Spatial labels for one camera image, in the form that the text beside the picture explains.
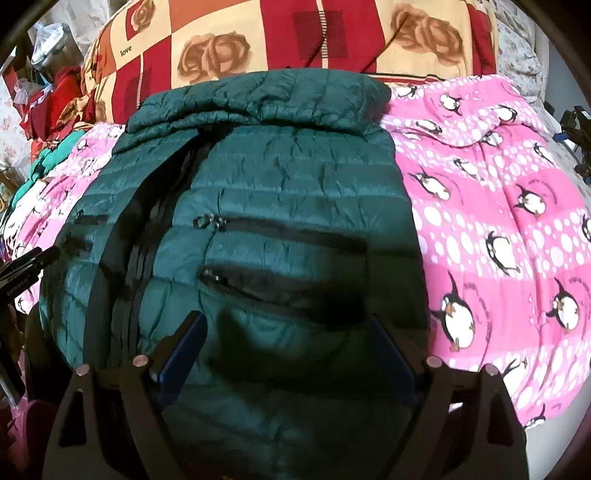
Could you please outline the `dark green puffer jacket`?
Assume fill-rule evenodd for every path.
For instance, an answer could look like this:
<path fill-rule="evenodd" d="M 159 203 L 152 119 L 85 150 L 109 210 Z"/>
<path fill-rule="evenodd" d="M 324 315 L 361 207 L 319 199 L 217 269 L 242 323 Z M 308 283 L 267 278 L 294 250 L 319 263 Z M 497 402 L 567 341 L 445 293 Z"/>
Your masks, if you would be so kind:
<path fill-rule="evenodd" d="M 381 479 L 412 412 L 380 317 L 425 344 L 412 202 L 358 73 L 242 74 L 145 99 L 57 236 L 40 323 L 117 367 L 190 313 L 204 346 L 164 421 L 193 473 Z"/>

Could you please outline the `red clothes pile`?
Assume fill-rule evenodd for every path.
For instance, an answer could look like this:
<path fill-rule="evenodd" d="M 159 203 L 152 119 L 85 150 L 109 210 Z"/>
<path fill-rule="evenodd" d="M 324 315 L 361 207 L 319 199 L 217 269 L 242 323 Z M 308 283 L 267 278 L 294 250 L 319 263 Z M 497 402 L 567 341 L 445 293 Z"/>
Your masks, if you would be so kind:
<path fill-rule="evenodd" d="M 58 138 L 62 131 L 71 131 L 76 124 L 94 124 L 94 100 L 81 88 L 81 68 L 61 68 L 51 91 L 35 93 L 24 113 L 20 126 L 28 139 L 48 141 Z"/>

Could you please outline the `red rose patterned quilt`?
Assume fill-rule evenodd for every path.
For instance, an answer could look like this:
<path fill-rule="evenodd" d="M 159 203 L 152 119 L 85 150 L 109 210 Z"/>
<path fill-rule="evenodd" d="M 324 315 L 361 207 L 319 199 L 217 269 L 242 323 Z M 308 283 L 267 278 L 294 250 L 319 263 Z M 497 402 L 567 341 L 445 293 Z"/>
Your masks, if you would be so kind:
<path fill-rule="evenodd" d="M 131 1 L 93 42 L 82 91 L 124 123 L 148 96 L 242 73 L 322 68 L 389 83 L 492 74 L 487 1 Z"/>

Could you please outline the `pink penguin blanket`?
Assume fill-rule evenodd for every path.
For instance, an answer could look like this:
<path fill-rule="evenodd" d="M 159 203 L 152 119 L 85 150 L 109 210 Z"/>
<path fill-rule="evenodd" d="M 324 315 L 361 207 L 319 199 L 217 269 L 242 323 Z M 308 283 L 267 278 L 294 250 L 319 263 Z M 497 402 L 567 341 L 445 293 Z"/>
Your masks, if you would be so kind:
<path fill-rule="evenodd" d="M 454 368 L 497 366 L 521 424 L 541 425 L 567 408 L 590 371 L 584 199 L 508 78 L 390 89 L 380 124 L 412 202 L 427 349 Z M 52 245 L 126 123 L 98 125 L 72 149 L 84 170 L 39 227 Z"/>

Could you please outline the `white floral bedding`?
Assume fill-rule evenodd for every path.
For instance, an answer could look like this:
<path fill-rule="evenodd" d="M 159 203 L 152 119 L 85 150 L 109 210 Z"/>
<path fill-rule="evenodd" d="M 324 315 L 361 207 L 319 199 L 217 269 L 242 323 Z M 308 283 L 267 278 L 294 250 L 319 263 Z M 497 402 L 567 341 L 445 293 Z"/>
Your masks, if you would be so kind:
<path fill-rule="evenodd" d="M 499 33 L 498 71 L 509 77 L 530 103 L 545 100 L 550 41 L 514 2 L 491 1 Z"/>

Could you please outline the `teal green garment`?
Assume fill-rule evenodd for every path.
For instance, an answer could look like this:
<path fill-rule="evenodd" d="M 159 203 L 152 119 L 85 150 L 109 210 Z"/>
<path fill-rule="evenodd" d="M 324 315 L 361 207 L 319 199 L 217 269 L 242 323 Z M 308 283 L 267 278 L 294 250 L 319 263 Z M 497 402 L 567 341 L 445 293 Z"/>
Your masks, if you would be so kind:
<path fill-rule="evenodd" d="M 74 146 L 84 134 L 84 130 L 74 131 L 59 142 L 54 148 L 43 149 L 38 158 L 33 162 L 29 177 L 13 195 L 9 208 L 14 209 L 18 201 L 38 180 L 46 177 L 53 168 L 62 163 L 69 156 Z"/>

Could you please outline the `clear plastic bag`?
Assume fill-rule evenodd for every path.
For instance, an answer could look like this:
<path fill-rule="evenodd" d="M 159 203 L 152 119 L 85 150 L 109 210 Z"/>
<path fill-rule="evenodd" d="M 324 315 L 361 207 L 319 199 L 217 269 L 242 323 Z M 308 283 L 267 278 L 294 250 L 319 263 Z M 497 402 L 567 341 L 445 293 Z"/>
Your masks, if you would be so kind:
<path fill-rule="evenodd" d="M 36 22 L 33 25 L 33 28 L 36 37 L 31 57 L 31 65 L 36 70 L 40 71 L 49 61 L 50 56 L 64 45 L 64 42 L 70 34 L 70 29 L 69 26 L 64 23 L 43 25 L 40 22 Z"/>

